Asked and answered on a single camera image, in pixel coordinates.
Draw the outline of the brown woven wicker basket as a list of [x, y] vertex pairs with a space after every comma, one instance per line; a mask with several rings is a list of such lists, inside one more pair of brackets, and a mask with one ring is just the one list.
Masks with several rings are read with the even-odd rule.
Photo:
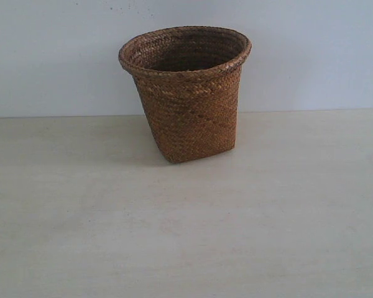
[[242, 65], [251, 52], [242, 33], [182, 26], [138, 35], [118, 60], [136, 85], [155, 143], [171, 163], [232, 150]]

